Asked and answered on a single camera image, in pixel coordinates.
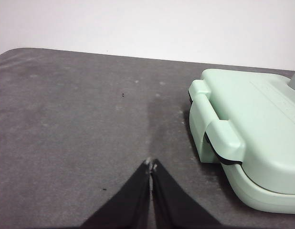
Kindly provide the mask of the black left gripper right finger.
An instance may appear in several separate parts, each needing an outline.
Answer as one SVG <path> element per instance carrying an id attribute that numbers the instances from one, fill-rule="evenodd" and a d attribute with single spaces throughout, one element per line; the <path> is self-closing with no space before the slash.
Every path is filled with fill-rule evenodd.
<path id="1" fill-rule="evenodd" d="M 152 163 L 153 202 L 158 229 L 222 229 L 223 225 L 192 199 L 155 159 Z"/>

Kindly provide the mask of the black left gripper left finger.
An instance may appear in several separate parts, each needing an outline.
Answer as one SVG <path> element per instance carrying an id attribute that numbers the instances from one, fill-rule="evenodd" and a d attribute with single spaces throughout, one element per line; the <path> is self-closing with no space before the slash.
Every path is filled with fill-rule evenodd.
<path id="1" fill-rule="evenodd" d="M 121 189 L 87 219 L 82 229 L 145 229 L 150 204 L 150 161 L 136 169 Z"/>

